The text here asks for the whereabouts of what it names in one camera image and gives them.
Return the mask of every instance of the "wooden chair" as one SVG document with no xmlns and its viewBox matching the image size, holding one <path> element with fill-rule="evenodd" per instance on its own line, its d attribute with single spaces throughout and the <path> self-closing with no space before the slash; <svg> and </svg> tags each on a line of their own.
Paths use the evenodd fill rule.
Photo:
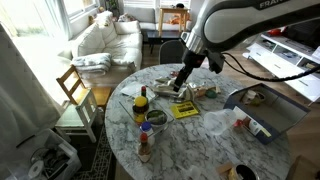
<svg viewBox="0 0 320 180">
<path fill-rule="evenodd" d="M 96 137 L 91 129 L 92 123 L 97 118 L 102 124 L 96 99 L 91 89 L 87 91 L 84 99 L 79 105 L 70 104 L 55 125 L 57 132 L 66 141 L 70 142 L 68 135 L 88 135 L 92 143 L 96 142 Z M 85 130 L 85 133 L 74 130 Z"/>
<path fill-rule="evenodd" d="M 71 88 L 68 88 L 66 86 L 66 81 L 70 79 L 72 79 L 73 82 L 70 84 Z M 78 105 L 88 91 L 88 89 L 83 84 L 77 72 L 77 69 L 73 65 L 71 65 L 70 68 L 60 78 L 57 78 L 56 80 L 58 81 L 63 91 L 68 96 L 71 104 Z M 96 98 L 98 107 L 101 107 L 103 111 L 105 111 L 105 108 L 110 96 L 111 88 L 110 87 L 91 87 L 91 90 L 94 94 L 94 97 Z"/>
</svg>

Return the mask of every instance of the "round table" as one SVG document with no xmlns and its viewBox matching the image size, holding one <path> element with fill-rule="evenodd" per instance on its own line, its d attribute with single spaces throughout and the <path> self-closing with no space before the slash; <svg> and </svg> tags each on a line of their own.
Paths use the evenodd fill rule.
<svg viewBox="0 0 320 180">
<path fill-rule="evenodd" d="M 179 71 L 182 64 L 152 66 L 140 70 L 122 81 L 112 93 L 106 108 L 105 127 L 109 144 L 119 163 L 134 179 L 182 179 L 179 168 L 195 165 L 201 170 L 200 179 L 224 179 L 216 167 L 232 162 L 243 163 L 256 171 L 260 179 L 285 179 L 290 168 L 288 140 L 285 135 L 268 145 L 261 144 L 248 131 L 240 133 L 233 128 L 220 136 L 211 135 L 203 125 L 203 116 L 209 111 L 223 109 L 230 93 L 244 86 L 226 76 L 217 75 L 204 68 L 194 69 L 187 81 L 219 86 L 221 94 L 215 99 L 200 97 L 194 103 L 200 115 L 174 119 L 169 128 L 155 136 L 151 159 L 142 163 L 137 156 L 139 128 L 121 106 L 124 95 L 120 90 L 138 81 L 152 86 L 154 79 Z M 166 113 L 171 113 L 169 98 L 158 97 Z"/>
</svg>

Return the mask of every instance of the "glass bottle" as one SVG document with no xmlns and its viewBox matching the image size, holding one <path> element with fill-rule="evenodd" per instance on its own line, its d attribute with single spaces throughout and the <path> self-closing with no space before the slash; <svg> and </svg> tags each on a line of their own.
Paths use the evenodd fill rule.
<svg viewBox="0 0 320 180">
<path fill-rule="evenodd" d="M 132 107 L 134 114 L 134 121 L 140 126 L 144 121 L 145 112 L 147 112 L 149 106 L 147 98 L 143 96 L 138 96 L 134 99 L 134 104 Z"/>
<path fill-rule="evenodd" d="M 147 98 L 147 88 L 146 88 L 146 86 L 142 86 L 141 87 L 141 96 Z"/>
<path fill-rule="evenodd" d="M 154 135 L 151 136 L 151 134 L 153 134 L 153 129 L 151 127 L 151 123 L 148 121 L 143 122 L 140 126 L 140 130 L 148 135 L 149 144 L 150 144 L 150 146 L 153 146 L 154 142 L 155 142 L 155 137 L 154 137 Z"/>
<path fill-rule="evenodd" d="M 148 142 L 147 133 L 140 134 L 140 144 L 138 147 L 138 156 L 142 162 L 148 162 L 151 157 L 151 146 Z"/>
</svg>

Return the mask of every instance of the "yellow cap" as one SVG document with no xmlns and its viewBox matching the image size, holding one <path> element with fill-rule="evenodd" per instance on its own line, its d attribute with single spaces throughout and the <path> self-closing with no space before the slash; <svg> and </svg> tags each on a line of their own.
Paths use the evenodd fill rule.
<svg viewBox="0 0 320 180">
<path fill-rule="evenodd" d="M 143 96 L 138 96 L 134 99 L 134 104 L 138 107 L 145 106 L 147 104 L 147 98 Z"/>
</svg>

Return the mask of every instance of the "white cabinet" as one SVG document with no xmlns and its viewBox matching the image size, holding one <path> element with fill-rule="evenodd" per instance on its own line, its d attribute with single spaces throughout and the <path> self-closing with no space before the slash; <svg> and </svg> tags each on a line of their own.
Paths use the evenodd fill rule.
<svg viewBox="0 0 320 180">
<path fill-rule="evenodd" d="M 320 60 L 312 56 L 313 51 L 309 47 L 285 37 L 269 37 L 262 34 L 249 49 L 252 59 L 279 78 L 306 71 L 308 63 L 320 64 Z M 311 102 L 320 102 L 320 73 L 285 83 Z"/>
</svg>

